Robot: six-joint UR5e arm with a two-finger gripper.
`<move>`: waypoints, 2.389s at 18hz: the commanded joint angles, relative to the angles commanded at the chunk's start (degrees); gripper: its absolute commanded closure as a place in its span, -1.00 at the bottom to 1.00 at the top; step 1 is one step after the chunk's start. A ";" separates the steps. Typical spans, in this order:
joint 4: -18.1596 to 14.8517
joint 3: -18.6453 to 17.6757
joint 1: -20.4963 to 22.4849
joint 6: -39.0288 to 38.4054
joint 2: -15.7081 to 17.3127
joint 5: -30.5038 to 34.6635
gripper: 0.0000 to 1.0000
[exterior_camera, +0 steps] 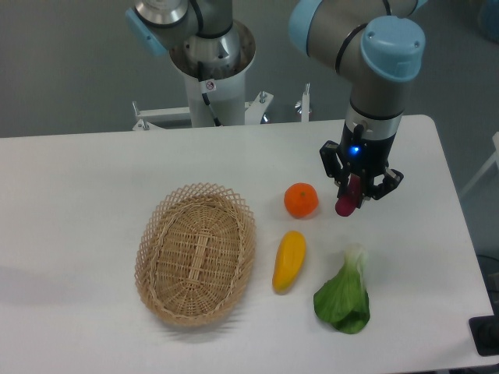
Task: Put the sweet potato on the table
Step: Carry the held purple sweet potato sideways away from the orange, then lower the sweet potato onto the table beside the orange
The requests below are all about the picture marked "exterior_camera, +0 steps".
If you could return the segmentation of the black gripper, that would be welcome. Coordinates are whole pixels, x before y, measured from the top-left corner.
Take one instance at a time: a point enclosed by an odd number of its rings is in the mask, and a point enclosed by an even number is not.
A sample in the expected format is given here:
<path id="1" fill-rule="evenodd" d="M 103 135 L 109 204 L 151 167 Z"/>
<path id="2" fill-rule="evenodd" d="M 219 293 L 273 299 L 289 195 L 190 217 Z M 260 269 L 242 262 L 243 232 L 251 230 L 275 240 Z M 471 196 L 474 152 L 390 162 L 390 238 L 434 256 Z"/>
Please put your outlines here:
<path id="1" fill-rule="evenodd" d="M 319 151 L 327 177 L 333 178 L 338 187 L 338 198 L 347 193 L 350 174 L 360 176 L 359 208 L 366 200 L 379 200 L 393 192 L 404 179 L 400 171 L 388 166 L 395 134 L 376 140 L 366 139 L 366 134 L 363 130 L 357 139 L 345 121 L 340 145 L 328 140 Z M 383 175 L 383 179 L 375 185 L 374 178 L 378 175 Z"/>

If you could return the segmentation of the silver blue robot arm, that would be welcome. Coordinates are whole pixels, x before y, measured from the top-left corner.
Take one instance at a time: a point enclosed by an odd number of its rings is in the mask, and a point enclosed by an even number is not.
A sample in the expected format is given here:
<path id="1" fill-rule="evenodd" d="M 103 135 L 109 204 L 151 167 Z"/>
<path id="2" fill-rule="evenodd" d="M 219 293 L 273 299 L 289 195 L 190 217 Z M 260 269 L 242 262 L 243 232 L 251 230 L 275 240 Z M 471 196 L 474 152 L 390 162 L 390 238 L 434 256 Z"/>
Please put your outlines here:
<path id="1" fill-rule="evenodd" d="M 426 38 L 410 16 L 419 1 L 301 1 L 288 22 L 292 43 L 352 85 L 339 143 L 320 149 L 338 187 L 336 211 L 348 216 L 403 179 L 389 153 L 422 63 Z M 168 54 L 183 74 L 195 127 L 241 125 L 253 35 L 230 1 L 137 1 L 126 11 L 136 37 Z"/>

